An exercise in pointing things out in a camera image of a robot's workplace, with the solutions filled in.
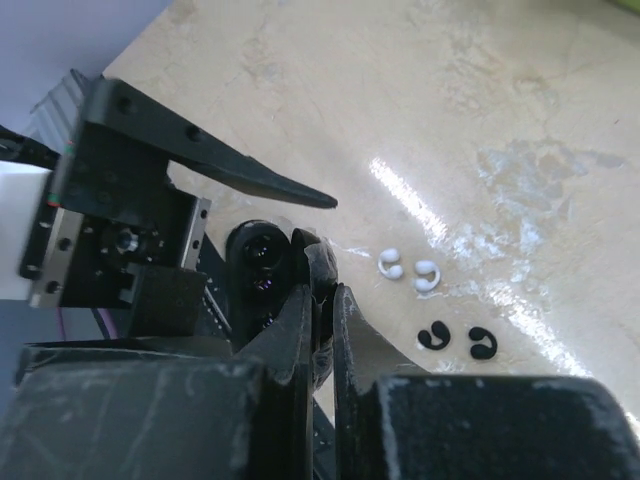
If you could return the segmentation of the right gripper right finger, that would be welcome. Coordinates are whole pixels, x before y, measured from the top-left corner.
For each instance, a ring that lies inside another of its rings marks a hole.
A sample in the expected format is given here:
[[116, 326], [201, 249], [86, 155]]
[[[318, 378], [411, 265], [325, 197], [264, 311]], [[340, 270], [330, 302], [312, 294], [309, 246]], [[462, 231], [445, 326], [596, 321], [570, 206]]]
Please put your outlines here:
[[341, 479], [635, 479], [639, 446], [601, 384], [579, 377], [436, 375], [363, 317], [333, 307]]

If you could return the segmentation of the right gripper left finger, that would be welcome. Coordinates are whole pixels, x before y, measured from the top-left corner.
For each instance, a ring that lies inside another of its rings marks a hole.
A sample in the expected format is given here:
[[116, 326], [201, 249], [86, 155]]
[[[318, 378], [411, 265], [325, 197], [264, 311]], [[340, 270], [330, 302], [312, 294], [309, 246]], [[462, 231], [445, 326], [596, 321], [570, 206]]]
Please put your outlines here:
[[308, 479], [312, 296], [236, 354], [218, 338], [41, 343], [1, 422], [5, 479]]

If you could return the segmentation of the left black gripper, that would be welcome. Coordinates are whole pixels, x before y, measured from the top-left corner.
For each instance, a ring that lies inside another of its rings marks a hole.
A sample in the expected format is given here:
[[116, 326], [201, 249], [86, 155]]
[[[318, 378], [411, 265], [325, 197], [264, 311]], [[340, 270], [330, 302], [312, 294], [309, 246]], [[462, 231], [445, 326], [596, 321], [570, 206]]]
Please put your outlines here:
[[211, 203], [173, 185], [169, 160], [247, 195], [338, 206], [120, 79], [93, 84], [81, 119], [46, 180], [18, 270], [35, 308], [126, 310], [126, 337], [195, 334]]

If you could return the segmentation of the black earbud charging case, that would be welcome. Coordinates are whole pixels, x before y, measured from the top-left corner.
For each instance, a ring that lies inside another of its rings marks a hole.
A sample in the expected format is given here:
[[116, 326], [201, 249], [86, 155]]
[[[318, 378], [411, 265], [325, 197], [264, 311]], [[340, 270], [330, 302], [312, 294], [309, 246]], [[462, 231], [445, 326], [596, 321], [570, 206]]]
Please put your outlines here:
[[318, 390], [333, 370], [332, 316], [338, 270], [331, 247], [308, 230], [295, 228], [287, 235], [271, 222], [250, 220], [227, 237], [225, 263], [227, 319], [235, 351], [276, 321], [295, 286], [310, 288], [313, 388]]

